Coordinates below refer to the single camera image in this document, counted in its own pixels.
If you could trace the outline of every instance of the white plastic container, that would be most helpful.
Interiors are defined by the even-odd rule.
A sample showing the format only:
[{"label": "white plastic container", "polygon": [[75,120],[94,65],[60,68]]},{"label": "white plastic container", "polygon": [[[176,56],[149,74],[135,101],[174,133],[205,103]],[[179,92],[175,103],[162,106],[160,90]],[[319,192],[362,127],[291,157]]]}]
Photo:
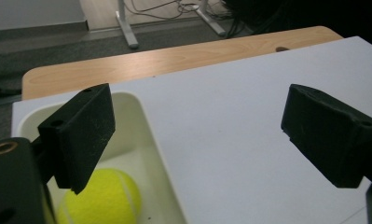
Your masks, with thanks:
[{"label": "white plastic container", "polygon": [[[98,162],[98,168],[116,168],[129,174],[142,195],[139,223],[186,223],[173,193],[159,149],[140,101],[132,94],[112,94],[116,131]],[[31,141],[38,136],[37,126],[61,105],[43,107],[27,116],[19,136]],[[48,182],[54,208],[66,189],[58,189],[55,178]]]}]

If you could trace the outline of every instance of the white tabletop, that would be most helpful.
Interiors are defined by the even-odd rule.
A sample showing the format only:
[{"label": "white tabletop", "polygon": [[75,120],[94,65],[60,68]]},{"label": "white tabletop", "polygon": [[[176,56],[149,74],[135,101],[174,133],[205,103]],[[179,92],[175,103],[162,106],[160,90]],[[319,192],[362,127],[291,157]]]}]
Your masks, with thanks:
[{"label": "white tabletop", "polygon": [[[111,85],[136,95],[188,223],[367,223],[365,192],[336,189],[281,130],[290,84],[372,117],[372,46],[359,37]],[[13,106],[32,111],[75,93]]]}]

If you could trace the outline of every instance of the desk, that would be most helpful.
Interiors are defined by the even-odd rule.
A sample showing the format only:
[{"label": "desk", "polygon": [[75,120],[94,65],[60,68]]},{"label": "desk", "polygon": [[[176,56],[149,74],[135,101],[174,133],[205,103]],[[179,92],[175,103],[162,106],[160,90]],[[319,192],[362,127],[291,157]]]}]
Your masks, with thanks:
[{"label": "desk", "polygon": [[64,63],[32,69],[22,81],[22,99],[29,100],[101,83],[152,77],[205,65],[273,53],[278,47],[298,49],[342,37],[316,26],[292,31],[252,35],[169,49]]}]

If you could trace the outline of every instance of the screw hole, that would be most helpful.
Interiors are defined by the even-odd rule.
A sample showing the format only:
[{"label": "screw hole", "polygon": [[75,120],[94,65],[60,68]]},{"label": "screw hole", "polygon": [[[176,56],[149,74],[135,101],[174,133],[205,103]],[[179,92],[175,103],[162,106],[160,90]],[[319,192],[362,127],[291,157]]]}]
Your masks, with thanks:
[{"label": "screw hole", "polygon": [[13,208],[8,208],[0,212],[0,224],[8,223],[15,215]]},{"label": "screw hole", "polygon": [[0,155],[14,150],[18,146],[17,142],[5,142],[0,144]]},{"label": "screw hole", "polygon": [[58,126],[61,126],[62,124],[63,124],[63,120],[60,120],[60,119],[51,122],[51,126],[53,127],[58,127]]}]

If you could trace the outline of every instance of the floor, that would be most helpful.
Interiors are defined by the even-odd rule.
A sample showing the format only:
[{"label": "floor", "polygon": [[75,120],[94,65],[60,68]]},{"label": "floor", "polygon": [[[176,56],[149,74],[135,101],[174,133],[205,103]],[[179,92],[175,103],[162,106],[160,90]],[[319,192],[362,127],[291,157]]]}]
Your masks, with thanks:
[{"label": "floor", "polygon": [[[125,15],[131,25],[198,17],[194,11],[200,0],[125,0]],[[91,31],[118,28],[118,0],[80,0]],[[208,1],[207,10],[225,15],[220,0]]]}]

